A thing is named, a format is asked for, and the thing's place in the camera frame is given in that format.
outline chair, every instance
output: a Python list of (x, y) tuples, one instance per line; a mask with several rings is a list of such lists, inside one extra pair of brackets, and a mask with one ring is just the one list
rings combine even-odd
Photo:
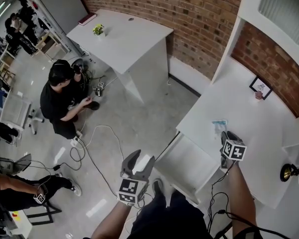
[(10, 124), (14, 128), (23, 131), (27, 122), (32, 129), (32, 133), (36, 134), (33, 127), (33, 121), (44, 122), (44, 119), (35, 117), (35, 110), (31, 109), (31, 101), (22, 96), (16, 95), (9, 91), (3, 109), (1, 112), (0, 122)]

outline picture frame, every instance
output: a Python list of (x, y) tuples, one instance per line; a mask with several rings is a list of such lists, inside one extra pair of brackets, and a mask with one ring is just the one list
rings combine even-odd
[(253, 91), (261, 91), (263, 93), (263, 100), (265, 100), (273, 89), (259, 76), (256, 76), (253, 82), (250, 84), (249, 88)]

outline brick wall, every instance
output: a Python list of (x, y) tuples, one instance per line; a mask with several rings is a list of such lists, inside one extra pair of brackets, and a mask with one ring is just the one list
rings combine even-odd
[(299, 117), (299, 66), (279, 45), (246, 22), (232, 57), (266, 80)]
[(99, 8), (136, 15), (174, 29), (167, 52), (211, 79), (227, 45), (240, 0), (83, 0)]

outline person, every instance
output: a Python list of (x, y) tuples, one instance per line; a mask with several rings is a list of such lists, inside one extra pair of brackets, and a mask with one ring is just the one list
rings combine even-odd
[(61, 188), (69, 189), (77, 196), (82, 194), (81, 188), (73, 180), (56, 175), (46, 176), (38, 181), (30, 181), (16, 175), (0, 173), (0, 205), (11, 212), (40, 206), (41, 204), (34, 200), (34, 196), (44, 193), (46, 189), (46, 202)]
[(18, 18), (15, 13), (12, 13), (11, 16), (11, 26), (15, 29), (19, 29), (20, 33), (28, 37), (30, 42), (34, 46), (37, 45), (38, 39), (36, 38), (33, 28), (31, 26), (28, 26), (22, 19)]
[(6, 124), (0, 122), (0, 137), (6, 140), (8, 143), (12, 143), (12, 136), (18, 136), (18, 130), (10, 128)]
[(4, 24), (9, 39), (21, 45), (22, 48), (30, 55), (33, 55), (37, 52), (37, 49), (32, 45), (32, 43), (28, 39), (26, 39), (23, 34), (19, 32), (19, 27), (14, 28), (11, 26), (11, 18), (8, 18)]
[[(228, 180), (231, 212), (257, 225), (254, 200), (238, 163), (229, 170)], [(128, 239), (212, 239), (207, 231), (203, 213), (188, 203), (180, 192), (174, 191), (170, 206), (166, 208), (162, 181), (156, 179), (152, 186), (155, 197), (141, 210)], [(118, 239), (130, 210), (131, 206), (118, 202), (96, 228), (91, 239)], [(250, 225), (238, 220), (233, 220), (232, 225), (234, 239), (262, 239), (259, 230)]]
[(100, 106), (87, 97), (88, 88), (82, 90), (82, 82), (81, 72), (74, 72), (66, 60), (59, 59), (52, 65), (48, 82), (41, 93), (43, 116), (50, 120), (56, 134), (67, 139), (76, 137), (73, 122), (77, 121), (78, 113), (84, 108), (95, 111)]

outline red object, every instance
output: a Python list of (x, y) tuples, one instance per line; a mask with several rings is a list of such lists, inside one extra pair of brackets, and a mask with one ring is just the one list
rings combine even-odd
[(95, 13), (90, 13), (86, 15), (83, 19), (81, 19), (78, 23), (82, 26), (84, 26), (86, 23), (90, 22), (92, 19), (96, 17)]

